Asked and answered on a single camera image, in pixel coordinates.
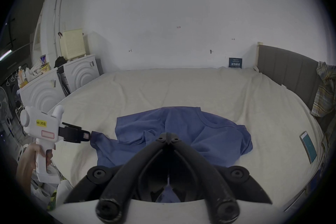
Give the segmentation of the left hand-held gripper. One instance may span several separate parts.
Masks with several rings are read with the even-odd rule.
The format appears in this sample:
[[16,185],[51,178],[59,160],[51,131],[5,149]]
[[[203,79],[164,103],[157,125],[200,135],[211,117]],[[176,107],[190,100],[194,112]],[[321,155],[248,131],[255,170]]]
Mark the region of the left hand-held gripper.
[[35,154],[35,172],[38,181],[47,184],[59,184],[60,175],[55,170],[47,168],[47,151],[53,150],[59,140],[70,143],[89,142],[91,133],[82,131],[82,128],[62,122],[64,107],[57,105],[53,113],[47,114],[41,110],[27,106],[20,114],[23,130],[35,138],[35,143],[41,148],[44,155]]

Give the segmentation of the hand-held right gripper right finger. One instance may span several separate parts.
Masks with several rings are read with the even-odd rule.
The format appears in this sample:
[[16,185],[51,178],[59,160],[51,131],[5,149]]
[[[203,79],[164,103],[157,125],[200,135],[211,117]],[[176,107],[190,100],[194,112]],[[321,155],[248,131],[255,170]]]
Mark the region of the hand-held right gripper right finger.
[[173,133],[169,134],[169,145],[196,176],[212,224],[235,222],[240,215],[237,200],[272,204],[267,193],[246,168],[212,165]]

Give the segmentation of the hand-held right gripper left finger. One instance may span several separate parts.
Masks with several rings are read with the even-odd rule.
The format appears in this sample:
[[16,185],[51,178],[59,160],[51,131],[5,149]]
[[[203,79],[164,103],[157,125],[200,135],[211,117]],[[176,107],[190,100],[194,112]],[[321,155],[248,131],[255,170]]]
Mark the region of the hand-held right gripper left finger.
[[124,223],[140,176],[169,144],[170,133],[162,133],[124,165],[90,168],[65,199],[65,204],[86,202],[91,198],[99,200],[95,214],[103,223]]

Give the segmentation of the person's left hand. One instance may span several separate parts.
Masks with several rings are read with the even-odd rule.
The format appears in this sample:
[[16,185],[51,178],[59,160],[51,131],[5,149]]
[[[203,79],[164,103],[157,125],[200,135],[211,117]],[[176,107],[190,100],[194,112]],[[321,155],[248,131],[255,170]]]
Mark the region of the person's left hand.
[[51,164],[51,159],[53,157],[52,149],[43,152],[43,149],[40,145],[36,143],[31,143],[28,145],[23,155],[19,159],[16,179],[17,181],[27,180],[31,178],[33,170],[36,169],[36,155],[41,155],[45,158],[46,167]]

